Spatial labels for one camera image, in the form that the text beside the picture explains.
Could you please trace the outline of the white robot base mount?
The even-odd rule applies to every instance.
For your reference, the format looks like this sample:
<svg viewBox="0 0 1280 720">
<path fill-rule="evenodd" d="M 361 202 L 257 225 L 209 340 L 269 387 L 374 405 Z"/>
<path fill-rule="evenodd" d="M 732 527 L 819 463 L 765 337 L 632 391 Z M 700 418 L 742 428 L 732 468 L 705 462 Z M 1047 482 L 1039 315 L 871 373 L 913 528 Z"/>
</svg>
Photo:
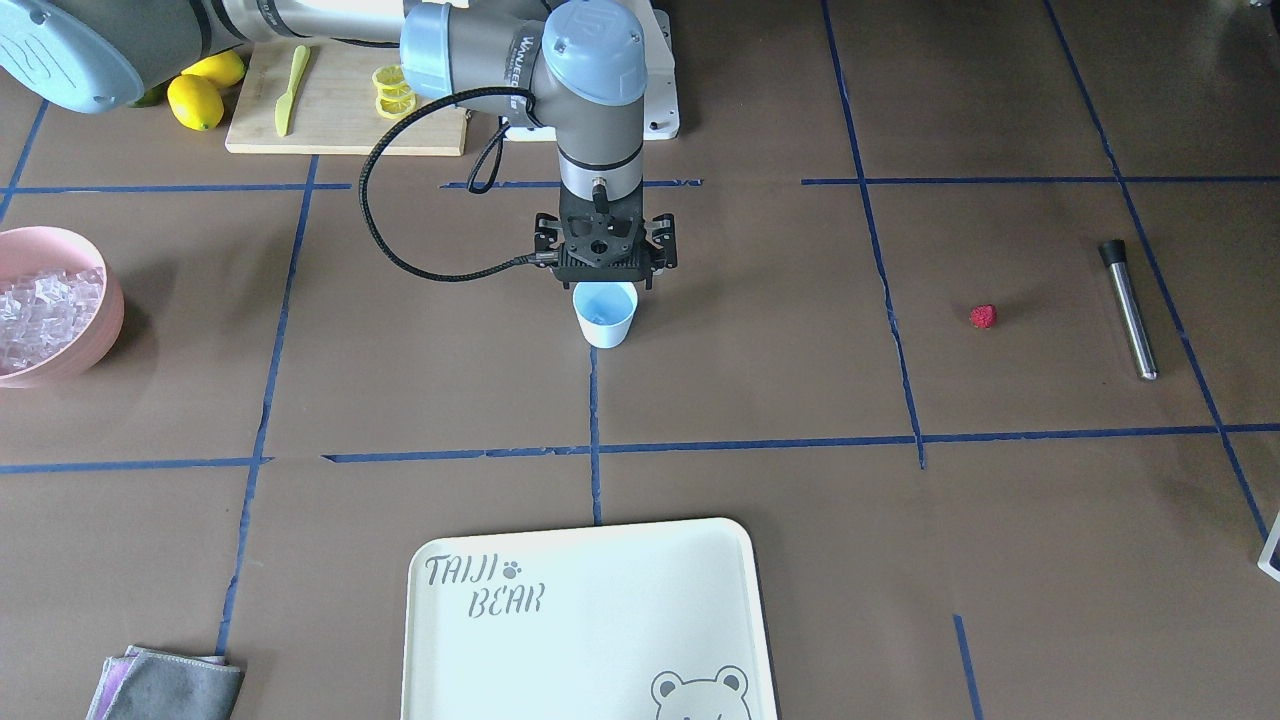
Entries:
<svg viewBox="0 0 1280 720">
<path fill-rule="evenodd" d="M 550 3 L 540 28 L 550 77 L 580 99 L 618 109 L 644 90 L 646 140 L 678 133 L 680 109 L 669 18 L 650 1 Z"/>
</svg>

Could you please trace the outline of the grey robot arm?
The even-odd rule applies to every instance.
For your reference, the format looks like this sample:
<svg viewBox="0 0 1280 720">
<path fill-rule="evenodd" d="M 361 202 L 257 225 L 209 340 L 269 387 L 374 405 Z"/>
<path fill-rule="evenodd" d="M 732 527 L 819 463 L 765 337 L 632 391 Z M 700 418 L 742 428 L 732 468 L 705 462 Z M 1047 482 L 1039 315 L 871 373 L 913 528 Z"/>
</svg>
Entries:
<svg viewBox="0 0 1280 720">
<path fill-rule="evenodd" d="M 617 1 L 5 1 L 3 68 L 68 110 L 123 106 L 187 67 L 248 44 L 334 38 L 394 44 L 425 108 L 393 124 L 369 152 L 358 205 L 380 251 L 369 202 L 372 169 L 416 120 L 445 108 L 549 127 L 559 161 L 559 211 L 535 220 L 534 250 L 504 269 L 547 268 L 564 286 L 650 282 L 677 265 L 675 219 L 643 209 L 646 50 L 657 35 Z"/>
</svg>

